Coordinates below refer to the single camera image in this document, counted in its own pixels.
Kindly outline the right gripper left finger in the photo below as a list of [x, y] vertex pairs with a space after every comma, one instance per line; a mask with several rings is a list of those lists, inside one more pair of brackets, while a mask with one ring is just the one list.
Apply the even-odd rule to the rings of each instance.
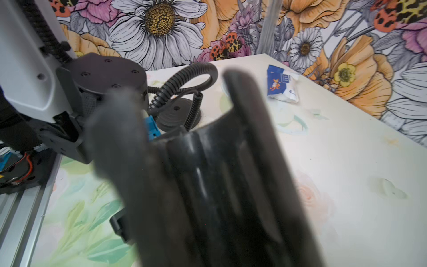
[[140, 94], [109, 90], [85, 125], [95, 171], [125, 207], [126, 227], [145, 267], [200, 267], [179, 188], [152, 162]]

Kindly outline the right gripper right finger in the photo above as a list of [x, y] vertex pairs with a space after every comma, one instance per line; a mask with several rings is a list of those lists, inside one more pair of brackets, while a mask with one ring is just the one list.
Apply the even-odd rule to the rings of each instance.
[[304, 214], [291, 173], [281, 152], [269, 110], [246, 72], [228, 68], [223, 74], [248, 147], [259, 170], [262, 188], [294, 267], [322, 267], [323, 261]]

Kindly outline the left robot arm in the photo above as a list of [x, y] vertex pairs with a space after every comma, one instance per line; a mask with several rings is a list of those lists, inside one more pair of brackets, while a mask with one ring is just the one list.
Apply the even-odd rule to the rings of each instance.
[[86, 119], [111, 90], [148, 107], [147, 76], [107, 42], [107, 26], [81, 17], [89, 1], [1, 2], [1, 90], [35, 139], [83, 163]]

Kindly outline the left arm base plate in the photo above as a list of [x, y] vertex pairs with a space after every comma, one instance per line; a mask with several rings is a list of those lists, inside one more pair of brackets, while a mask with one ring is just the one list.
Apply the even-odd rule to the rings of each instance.
[[57, 153], [51, 149], [26, 152], [1, 170], [1, 195], [44, 185], [50, 178]]

